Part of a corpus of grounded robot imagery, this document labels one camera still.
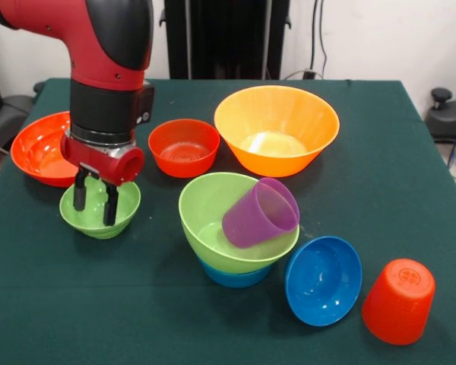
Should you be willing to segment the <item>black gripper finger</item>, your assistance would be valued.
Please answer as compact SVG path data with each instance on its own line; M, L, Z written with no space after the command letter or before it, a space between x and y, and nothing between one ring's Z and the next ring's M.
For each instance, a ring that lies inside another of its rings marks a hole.
M83 167L78 168L78 172L74 178L74 209L76 211L83 211L86 202L86 186L85 179L88 176L88 171Z
M116 223L116 211L118 204L118 191L117 187L104 182L106 187L107 200L103 210L103 224L106 226L113 226Z

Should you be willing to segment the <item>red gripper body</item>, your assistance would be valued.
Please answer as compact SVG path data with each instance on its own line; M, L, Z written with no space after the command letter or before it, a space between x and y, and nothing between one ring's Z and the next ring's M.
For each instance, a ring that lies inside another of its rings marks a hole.
M133 181L144 165L144 152L135 144L121 147L93 146L70 136L70 130L60 142L62 156L78 168L74 183L84 185L90 174L113 186Z

